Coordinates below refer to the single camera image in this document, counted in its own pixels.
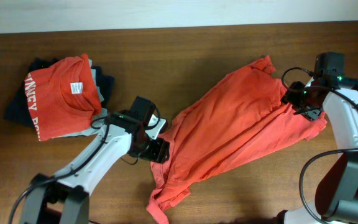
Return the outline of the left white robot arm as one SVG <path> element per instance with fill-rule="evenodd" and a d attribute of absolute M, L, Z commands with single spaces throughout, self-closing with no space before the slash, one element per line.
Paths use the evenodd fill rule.
<path fill-rule="evenodd" d="M 114 112 L 100 119 L 95 139 L 53 176 L 36 175 L 16 200 L 24 202 L 20 223 L 89 223 L 90 196 L 111 166 L 128 154 L 163 163 L 169 143 L 158 135 L 166 119 L 153 114 L 144 120 L 132 112 Z"/>

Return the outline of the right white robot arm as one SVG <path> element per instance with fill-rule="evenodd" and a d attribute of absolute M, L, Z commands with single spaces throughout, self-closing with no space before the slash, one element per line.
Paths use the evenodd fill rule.
<path fill-rule="evenodd" d="M 302 208 L 283 214 L 284 223 L 358 223 L 358 80 L 335 76 L 294 82 L 284 102 L 314 121 L 326 113 L 333 127 L 337 148 L 309 159 L 299 178 Z M 303 179 L 316 160 L 338 154 L 339 158 L 316 189 L 314 201 L 306 202 Z"/>

